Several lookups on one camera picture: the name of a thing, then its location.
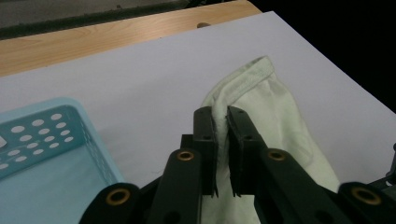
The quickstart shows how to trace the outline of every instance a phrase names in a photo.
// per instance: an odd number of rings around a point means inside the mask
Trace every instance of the wooden table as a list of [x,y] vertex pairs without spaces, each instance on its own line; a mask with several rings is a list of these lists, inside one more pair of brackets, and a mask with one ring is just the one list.
[[260,13],[248,1],[232,1],[3,40],[0,77]]

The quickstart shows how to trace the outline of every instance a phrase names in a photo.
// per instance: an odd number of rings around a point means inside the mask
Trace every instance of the white cloth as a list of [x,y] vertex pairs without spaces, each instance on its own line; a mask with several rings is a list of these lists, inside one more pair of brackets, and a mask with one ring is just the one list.
[[336,191],[339,181],[312,139],[293,97],[276,78],[268,57],[260,57],[224,78],[205,98],[212,106],[219,142],[217,184],[219,198],[205,196],[202,223],[260,223],[253,196],[233,197],[228,169],[227,106],[249,114],[268,147],[288,151],[322,187]]

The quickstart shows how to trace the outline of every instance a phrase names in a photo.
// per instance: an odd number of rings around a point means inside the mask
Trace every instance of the blue plastic basket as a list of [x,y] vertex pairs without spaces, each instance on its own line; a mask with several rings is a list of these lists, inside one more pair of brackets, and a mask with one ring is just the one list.
[[123,182],[82,106],[69,98],[0,114],[0,223],[78,223]]

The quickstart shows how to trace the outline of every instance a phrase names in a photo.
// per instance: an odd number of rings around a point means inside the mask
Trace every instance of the white table surface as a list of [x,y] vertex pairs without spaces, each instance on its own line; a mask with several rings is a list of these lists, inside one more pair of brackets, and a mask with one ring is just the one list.
[[143,187],[162,174],[181,135],[192,133],[192,113],[211,88],[262,55],[342,182],[385,175],[395,114],[274,12],[1,77],[0,112],[58,96],[77,99],[126,181]]

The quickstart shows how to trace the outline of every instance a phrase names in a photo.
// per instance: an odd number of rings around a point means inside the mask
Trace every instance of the screw hole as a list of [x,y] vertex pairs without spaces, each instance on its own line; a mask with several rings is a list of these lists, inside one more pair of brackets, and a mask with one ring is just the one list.
[[319,222],[324,223],[324,224],[331,224],[334,222],[334,219],[332,218],[332,216],[325,211],[318,210],[315,213],[315,217],[319,220]]
[[274,161],[283,161],[286,159],[286,156],[284,153],[282,153],[280,151],[274,151],[274,150],[268,152],[268,157]]
[[362,187],[355,187],[352,190],[352,195],[363,203],[370,205],[379,205],[382,203],[381,198],[374,192],[364,189]]
[[181,161],[190,161],[194,158],[194,154],[189,151],[182,151],[177,154],[177,158]]
[[107,194],[106,203],[109,205],[120,205],[128,201],[131,192],[128,189],[113,189]]
[[180,214],[178,212],[169,212],[163,218],[164,224],[177,224],[180,221]]

